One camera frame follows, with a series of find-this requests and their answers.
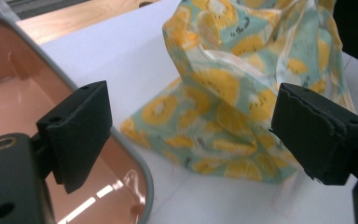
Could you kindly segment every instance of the white table surface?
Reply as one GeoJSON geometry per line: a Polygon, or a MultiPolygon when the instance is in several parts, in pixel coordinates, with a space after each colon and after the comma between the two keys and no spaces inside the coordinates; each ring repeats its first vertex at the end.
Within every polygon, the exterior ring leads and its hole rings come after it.
{"type": "MultiPolygon", "coordinates": [[[[77,86],[107,80],[114,127],[152,99],[178,73],[162,37],[162,24],[178,0],[103,21],[42,46],[77,86]]],[[[345,55],[346,74],[358,110],[358,61],[345,55]]],[[[149,223],[353,223],[351,177],[327,187],[303,172],[281,185],[203,176],[134,145],[155,184],[149,223]]]]}

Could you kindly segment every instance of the cloth wrap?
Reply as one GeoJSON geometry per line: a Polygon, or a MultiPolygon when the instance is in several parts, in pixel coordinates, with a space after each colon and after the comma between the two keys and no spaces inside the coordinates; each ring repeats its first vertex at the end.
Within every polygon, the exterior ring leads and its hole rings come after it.
{"type": "Polygon", "coordinates": [[[354,111],[334,3],[182,1],[163,26],[180,77],[121,131],[200,174],[283,181],[298,163],[269,132],[280,83],[307,87],[354,111]]]}

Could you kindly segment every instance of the yellow duck print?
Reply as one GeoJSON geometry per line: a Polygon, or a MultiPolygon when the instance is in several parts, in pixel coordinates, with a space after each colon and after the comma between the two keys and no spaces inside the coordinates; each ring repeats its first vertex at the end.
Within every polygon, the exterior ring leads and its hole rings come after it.
{"type": "Polygon", "coordinates": [[[142,120],[149,125],[166,123],[176,109],[178,102],[172,95],[164,95],[147,104],[142,111],[142,120]]]}
{"type": "Polygon", "coordinates": [[[286,68],[291,71],[293,75],[300,75],[308,72],[308,67],[301,60],[291,58],[287,61],[286,68]]]}
{"type": "Polygon", "coordinates": [[[186,147],[190,148],[194,146],[193,140],[185,135],[176,135],[165,140],[165,143],[170,147],[186,147]]]}
{"type": "Polygon", "coordinates": [[[207,25],[214,26],[217,30],[222,30],[238,22],[237,10],[229,0],[194,0],[193,4],[201,10],[211,13],[212,19],[207,20],[210,22],[207,25]]]}
{"type": "Polygon", "coordinates": [[[163,29],[167,32],[172,43],[184,50],[192,49],[200,42],[199,35],[188,30],[191,16],[189,7],[180,6],[173,17],[163,25],[163,29]]]}
{"type": "Polygon", "coordinates": [[[212,148],[238,156],[249,156],[257,151],[257,143],[255,139],[249,144],[233,143],[226,139],[215,139],[212,141],[212,148]]]}
{"type": "Polygon", "coordinates": [[[251,96],[249,103],[249,119],[255,121],[268,120],[272,117],[277,96],[270,89],[251,96]]]}
{"type": "Polygon", "coordinates": [[[257,53],[249,55],[248,57],[244,58],[244,60],[251,64],[253,67],[257,68],[260,72],[264,72],[264,62],[257,53]]]}
{"type": "Polygon", "coordinates": [[[263,179],[254,161],[243,159],[232,161],[227,165],[225,176],[234,178],[249,178],[260,181],[263,179]]]}
{"type": "Polygon", "coordinates": [[[230,105],[237,103],[240,82],[228,71],[212,68],[190,74],[194,80],[230,105]]]}
{"type": "Polygon", "coordinates": [[[202,159],[194,163],[192,168],[200,174],[207,175],[213,173],[223,164],[224,161],[220,159],[202,159]]]}
{"type": "Polygon", "coordinates": [[[178,120],[179,129],[186,129],[190,127],[200,116],[200,112],[194,109],[186,110],[181,113],[178,120]]]}
{"type": "Polygon", "coordinates": [[[247,52],[255,52],[264,47],[265,43],[260,35],[248,35],[232,48],[232,53],[241,56],[247,52]]]}
{"type": "Polygon", "coordinates": [[[120,126],[120,130],[128,136],[132,141],[138,143],[143,147],[150,148],[150,143],[147,140],[147,133],[144,131],[137,131],[135,123],[132,118],[126,119],[120,126]]]}
{"type": "Polygon", "coordinates": [[[319,72],[323,72],[330,59],[330,46],[322,39],[318,39],[319,72]]]}
{"type": "Polygon", "coordinates": [[[237,136],[252,135],[247,124],[250,120],[228,104],[221,103],[217,107],[216,121],[222,128],[237,136]]]}

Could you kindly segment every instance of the screw hole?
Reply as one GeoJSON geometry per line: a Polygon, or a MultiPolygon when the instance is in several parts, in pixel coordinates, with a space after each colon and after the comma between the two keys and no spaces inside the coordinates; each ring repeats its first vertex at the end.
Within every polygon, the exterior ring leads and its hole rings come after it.
{"type": "Polygon", "coordinates": [[[0,205],[0,218],[7,217],[14,209],[14,203],[0,205]]]}
{"type": "Polygon", "coordinates": [[[358,121],[355,120],[355,119],[350,119],[349,122],[350,122],[351,124],[358,124],[358,121]]]}
{"type": "Polygon", "coordinates": [[[15,137],[5,137],[0,139],[0,149],[12,147],[16,144],[17,138],[15,137]]]}
{"type": "Polygon", "coordinates": [[[60,122],[61,121],[61,118],[60,117],[55,117],[55,118],[51,118],[48,120],[48,122],[50,123],[57,123],[57,122],[60,122]]]}

